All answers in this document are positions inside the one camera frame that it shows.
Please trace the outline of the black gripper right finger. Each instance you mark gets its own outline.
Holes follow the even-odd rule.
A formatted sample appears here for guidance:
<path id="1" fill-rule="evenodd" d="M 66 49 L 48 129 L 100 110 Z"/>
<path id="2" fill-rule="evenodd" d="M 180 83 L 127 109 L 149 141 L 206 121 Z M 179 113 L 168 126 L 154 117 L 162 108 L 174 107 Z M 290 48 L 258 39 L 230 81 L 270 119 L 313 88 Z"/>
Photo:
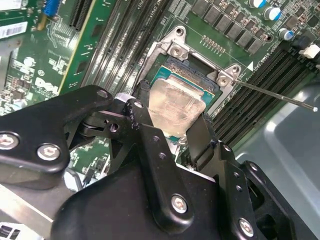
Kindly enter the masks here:
<path id="1" fill-rule="evenodd" d="M 225 240 L 315 240 L 274 184 L 252 161 L 239 163 L 200 115 L 186 132 L 190 165 L 217 183 L 218 226 Z"/>

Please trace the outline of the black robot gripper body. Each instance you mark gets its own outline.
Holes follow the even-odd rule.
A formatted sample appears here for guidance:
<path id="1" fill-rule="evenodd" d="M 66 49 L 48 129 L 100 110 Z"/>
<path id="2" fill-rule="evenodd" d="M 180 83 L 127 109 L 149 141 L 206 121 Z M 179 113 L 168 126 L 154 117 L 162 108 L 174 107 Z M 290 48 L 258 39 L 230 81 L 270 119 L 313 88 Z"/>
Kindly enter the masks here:
<path id="1" fill-rule="evenodd" d="M 179 167 L 195 208 L 193 224 L 171 235 L 155 223 L 140 167 L 131 163 L 70 197 L 56 215 L 53 240 L 220 240 L 214 180 Z"/>

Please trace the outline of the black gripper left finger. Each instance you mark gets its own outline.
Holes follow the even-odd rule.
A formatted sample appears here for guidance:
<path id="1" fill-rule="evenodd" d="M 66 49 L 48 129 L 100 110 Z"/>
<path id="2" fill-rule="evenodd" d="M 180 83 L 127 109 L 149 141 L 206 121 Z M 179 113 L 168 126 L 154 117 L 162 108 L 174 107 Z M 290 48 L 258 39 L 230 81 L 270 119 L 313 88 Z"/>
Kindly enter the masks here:
<path id="1" fill-rule="evenodd" d="M 182 233 L 194 221 L 194 208 L 163 132 L 148 108 L 131 98 L 118 103 L 89 85 L 4 115 L 0 119 L 0 181 L 32 190 L 56 187 L 72 150 L 96 137 L 113 142 L 111 174 L 132 163 L 140 167 L 157 226 Z"/>

